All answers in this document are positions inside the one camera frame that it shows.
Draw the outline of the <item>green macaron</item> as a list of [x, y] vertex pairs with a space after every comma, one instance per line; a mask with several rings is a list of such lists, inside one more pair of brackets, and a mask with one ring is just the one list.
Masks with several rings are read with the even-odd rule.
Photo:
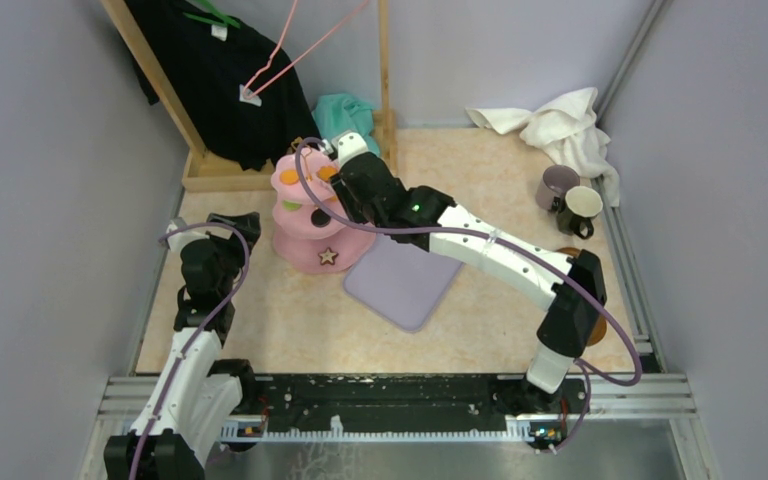
[[293, 212], [293, 211], [299, 210], [302, 207], [302, 205], [299, 204], [299, 203], [295, 203], [295, 202], [283, 201], [282, 202], [282, 207], [286, 211]]

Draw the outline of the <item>orange macaron top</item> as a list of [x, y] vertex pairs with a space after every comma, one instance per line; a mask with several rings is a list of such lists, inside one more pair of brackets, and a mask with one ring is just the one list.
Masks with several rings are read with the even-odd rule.
[[330, 178], [333, 177], [334, 175], [336, 175], [337, 172], [338, 172], [338, 170], [334, 166], [326, 165], [326, 166], [321, 167], [317, 171], [316, 175], [323, 182], [329, 182]]

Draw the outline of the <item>orange macaron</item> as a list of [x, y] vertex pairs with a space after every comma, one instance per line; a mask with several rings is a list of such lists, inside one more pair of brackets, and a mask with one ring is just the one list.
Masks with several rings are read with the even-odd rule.
[[283, 185], [292, 186], [300, 182], [300, 177], [296, 170], [285, 170], [280, 173], [279, 181]]
[[326, 165], [326, 166], [321, 167], [317, 171], [316, 175], [323, 182], [329, 182], [330, 178], [333, 177], [334, 175], [336, 175], [337, 172], [338, 172], [338, 170], [334, 166]]

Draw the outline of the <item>black macaron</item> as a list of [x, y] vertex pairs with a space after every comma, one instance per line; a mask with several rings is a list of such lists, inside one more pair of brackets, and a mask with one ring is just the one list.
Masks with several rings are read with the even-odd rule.
[[310, 222], [315, 228], [325, 228], [331, 220], [331, 216], [320, 208], [314, 209], [310, 215]]

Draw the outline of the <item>pink three-tier cake stand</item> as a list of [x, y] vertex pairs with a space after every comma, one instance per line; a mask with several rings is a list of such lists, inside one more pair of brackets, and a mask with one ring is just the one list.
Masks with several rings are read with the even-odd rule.
[[[338, 273], [352, 267], [373, 245], [376, 235], [357, 230], [331, 220], [325, 228], [315, 228], [310, 222], [311, 212], [319, 208], [304, 190], [301, 181], [306, 180], [315, 196], [332, 211], [345, 216], [342, 205], [328, 182], [320, 180], [316, 173], [326, 165], [335, 163], [323, 152], [305, 147], [301, 150], [301, 168], [297, 169], [293, 153], [281, 157], [271, 175], [271, 186], [276, 192], [276, 203], [272, 210], [275, 222], [273, 247], [276, 253], [305, 274]], [[298, 184], [287, 186], [279, 181], [285, 170], [296, 170], [300, 177]], [[302, 207], [293, 212], [282, 207], [283, 201], [295, 202]], [[334, 265], [320, 264], [318, 253], [326, 247], [339, 253]]]

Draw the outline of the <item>brown star cookie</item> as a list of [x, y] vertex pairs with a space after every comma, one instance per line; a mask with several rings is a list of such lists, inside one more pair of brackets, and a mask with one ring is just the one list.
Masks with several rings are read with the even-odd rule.
[[334, 265], [338, 255], [338, 252], [332, 250], [330, 247], [326, 247], [323, 251], [318, 253], [320, 264], [322, 266]]

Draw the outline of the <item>lavender serving tray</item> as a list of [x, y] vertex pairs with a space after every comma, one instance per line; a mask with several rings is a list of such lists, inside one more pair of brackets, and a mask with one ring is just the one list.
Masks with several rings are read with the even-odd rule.
[[344, 291], [402, 331], [423, 329], [463, 264], [385, 235], [348, 270]]

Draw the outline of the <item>purple mug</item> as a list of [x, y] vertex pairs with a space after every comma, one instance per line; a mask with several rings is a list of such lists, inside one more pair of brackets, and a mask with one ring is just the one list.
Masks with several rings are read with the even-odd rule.
[[546, 211], [554, 212], [568, 190], [580, 185], [578, 173], [565, 165], [548, 167], [540, 177], [535, 201]]

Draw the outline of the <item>brown saucer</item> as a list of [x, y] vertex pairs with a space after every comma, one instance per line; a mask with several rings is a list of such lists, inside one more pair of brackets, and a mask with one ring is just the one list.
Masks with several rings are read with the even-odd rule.
[[586, 345], [591, 347], [601, 342], [607, 333], [607, 327], [608, 323], [605, 316], [599, 315], [598, 319], [594, 322]]
[[563, 247], [557, 249], [557, 252], [573, 258], [577, 258], [580, 255], [581, 250], [576, 247]]

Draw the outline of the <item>black cream-lined mug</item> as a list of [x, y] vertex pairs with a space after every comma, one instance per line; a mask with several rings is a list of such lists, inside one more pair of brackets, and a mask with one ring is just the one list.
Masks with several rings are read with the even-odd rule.
[[601, 195], [591, 187], [576, 186], [560, 200], [556, 227], [566, 235], [588, 240], [595, 234], [594, 220], [604, 208]]

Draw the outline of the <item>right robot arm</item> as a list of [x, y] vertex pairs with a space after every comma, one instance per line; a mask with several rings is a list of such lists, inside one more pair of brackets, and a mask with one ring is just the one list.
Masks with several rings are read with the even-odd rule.
[[392, 240], [470, 265], [524, 294], [545, 316], [526, 371], [523, 398], [536, 412], [562, 398], [561, 383], [605, 312], [600, 258], [531, 245], [495, 228], [429, 186], [406, 188], [373, 153], [331, 154], [329, 179], [342, 208]]

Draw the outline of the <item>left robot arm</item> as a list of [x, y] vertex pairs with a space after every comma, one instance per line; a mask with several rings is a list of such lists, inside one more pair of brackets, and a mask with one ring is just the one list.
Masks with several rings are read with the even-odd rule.
[[128, 430], [103, 452], [110, 479], [202, 479], [209, 453], [233, 412], [260, 399], [250, 363], [220, 357], [236, 310], [232, 299], [261, 236], [260, 216], [212, 213], [172, 220], [160, 243], [181, 259], [174, 335], [156, 385]]

